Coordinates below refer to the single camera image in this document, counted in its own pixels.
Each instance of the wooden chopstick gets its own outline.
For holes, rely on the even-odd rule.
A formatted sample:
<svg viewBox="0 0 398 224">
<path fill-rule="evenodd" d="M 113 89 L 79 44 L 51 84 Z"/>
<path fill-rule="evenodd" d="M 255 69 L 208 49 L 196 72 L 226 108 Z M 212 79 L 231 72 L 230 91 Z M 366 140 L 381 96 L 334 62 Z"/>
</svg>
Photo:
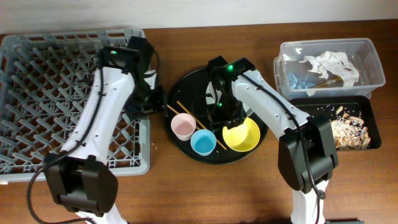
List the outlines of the wooden chopstick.
<svg viewBox="0 0 398 224">
<path fill-rule="evenodd" d="M 184 109 L 185 112 L 187 112 L 187 114 L 193 116 L 193 118 L 195 118 L 195 121 L 197 121 L 197 123 L 198 123 L 203 129 L 206 129 L 206 130 L 207 130 L 207 128 L 206 128 L 206 127 L 205 127 L 193 114 L 191 114 L 191 112 L 189 112 L 189 110 L 186 109 L 186 107 L 184 107 L 184 105 L 182 105 L 181 102 L 177 101 L 177 104 L 180 105 L 181 108 Z M 217 141 L 217 143 L 218 143 L 223 149 L 226 150 L 226 147 L 225 147 L 217 138 L 216 138 L 216 141 Z"/>
<path fill-rule="evenodd" d="M 167 107 L 168 107 L 170 110 L 172 110 L 175 114 L 179 114 L 179 112 L 176 111 L 174 108 L 172 108 L 170 105 L 167 105 Z"/>
<path fill-rule="evenodd" d="M 340 82 L 340 81 L 343 81 L 343 79 L 340 76 L 336 76 L 336 77 L 331 78 L 331 79 L 329 79 L 329 80 L 327 80 L 327 81 L 325 81 L 325 82 L 323 82 L 323 83 L 321 83 L 321 84 L 319 84 L 319 85 L 317 85 L 315 87 L 312 87 L 312 88 L 323 88 L 323 87 L 325 87 L 327 85 L 330 85 L 330 84 L 335 83 L 335 82 Z"/>
</svg>

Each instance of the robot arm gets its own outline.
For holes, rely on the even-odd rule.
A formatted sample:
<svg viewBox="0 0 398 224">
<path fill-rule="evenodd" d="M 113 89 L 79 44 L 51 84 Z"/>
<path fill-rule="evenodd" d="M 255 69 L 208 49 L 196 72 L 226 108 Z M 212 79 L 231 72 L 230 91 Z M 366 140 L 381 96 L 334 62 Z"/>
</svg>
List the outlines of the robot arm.
<svg viewBox="0 0 398 224">
<path fill-rule="evenodd" d="M 209 114 L 211 125 L 236 127 L 246 115 L 243 103 L 249 106 L 279 140 L 279 171 L 293 188 L 291 221 L 324 223 L 323 201 L 317 199 L 320 192 L 317 195 L 313 188 L 324 192 L 332 170 L 338 165 L 330 122 L 322 116 L 313 118 L 283 99 L 245 58 L 228 64 L 219 56 L 210 60 L 206 69 L 216 88 L 213 92 L 221 92 L 219 102 L 223 105 Z"/>
<path fill-rule="evenodd" d="M 118 180 L 106 167 L 109 142 L 122 109 L 131 118 L 163 111 L 165 93 L 156 86 L 157 74 L 147 73 L 154 53 L 144 38 L 131 37 L 127 48 L 105 47 L 98 54 L 98 69 L 79 122 L 60 154 L 47 154 L 44 172 L 54 202 L 85 218 L 67 221 L 127 223 L 114 204 Z M 28 206 L 32 209 L 28 188 Z"/>
</svg>

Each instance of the pink cup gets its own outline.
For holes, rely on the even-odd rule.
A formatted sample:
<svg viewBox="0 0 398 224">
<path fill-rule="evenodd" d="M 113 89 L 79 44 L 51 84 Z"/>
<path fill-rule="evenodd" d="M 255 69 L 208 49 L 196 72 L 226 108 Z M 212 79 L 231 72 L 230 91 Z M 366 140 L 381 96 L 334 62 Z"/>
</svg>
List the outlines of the pink cup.
<svg viewBox="0 0 398 224">
<path fill-rule="evenodd" d="M 172 119 L 171 127 L 179 140 L 188 141 L 195 132 L 197 122 L 193 116 L 187 113 L 180 113 Z"/>
</svg>

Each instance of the blue cup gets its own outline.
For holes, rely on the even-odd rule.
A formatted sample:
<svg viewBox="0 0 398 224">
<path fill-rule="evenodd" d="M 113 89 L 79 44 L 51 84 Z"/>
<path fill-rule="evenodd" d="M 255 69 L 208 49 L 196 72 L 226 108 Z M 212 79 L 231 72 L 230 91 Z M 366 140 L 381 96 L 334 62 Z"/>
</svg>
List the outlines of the blue cup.
<svg viewBox="0 0 398 224">
<path fill-rule="evenodd" d="M 191 138 L 191 147 L 201 156 L 207 156 L 213 152 L 216 147 L 216 136 L 209 130 L 199 130 L 193 133 Z"/>
</svg>

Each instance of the black round tray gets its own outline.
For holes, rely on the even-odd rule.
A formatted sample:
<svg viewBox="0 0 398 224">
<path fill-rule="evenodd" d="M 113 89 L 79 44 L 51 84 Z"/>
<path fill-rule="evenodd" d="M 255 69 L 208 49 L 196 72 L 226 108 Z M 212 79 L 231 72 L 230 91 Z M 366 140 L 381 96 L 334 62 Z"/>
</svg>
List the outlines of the black round tray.
<svg viewBox="0 0 398 224">
<path fill-rule="evenodd" d="M 190 110 L 190 105 L 194 97 L 203 95 L 206 92 L 206 88 L 208 86 L 208 79 L 206 76 L 206 70 L 204 68 L 195 70 L 190 72 L 188 75 L 182 77 L 179 81 L 177 81 L 174 86 L 171 88 L 169 93 L 169 105 L 177 110 L 180 113 L 185 113 L 185 111 L 177 104 L 177 101 L 180 101 L 182 105 L 184 105 L 188 110 Z M 197 100 L 195 105 L 195 110 L 198 108 L 197 113 L 204 113 L 206 108 L 205 98 L 201 98 Z M 217 130 L 214 134 L 216 138 L 227 148 L 227 150 L 223 149 L 219 144 L 216 145 L 214 151 L 208 156 L 201 156 L 197 154 L 191 147 L 190 141 L 181 141 L 176 135 L 174 135 L 171 130 L 170 124 L 171 120 L 175 116 L 175 113 L 168 109 L 168 116 L 164 118 L 165 129 L 167 134 L 170 136 L 173 143 L 187 156 L 191 157 L 194 160 L 204 162 L 207 164 L 228 164 L 231 162 L 238 161 L 240 159 L 245 158 L 254 150 L 257 149 L 258 145 L 264 140 L 268 126 L 262 122 L 262 120 L 253 113 L 250 115 L 250 118 L 253 119 L 260 128 L 260 141 L 257 146 L 248 151 L 248 152 L 236 152 L 230 149 L 224 142 L 222 129 Z M 212 131 L 210 122 L 208 118 L 198 118 L 203 125 L 206 126 L 207 129 Z"/>
</svg>

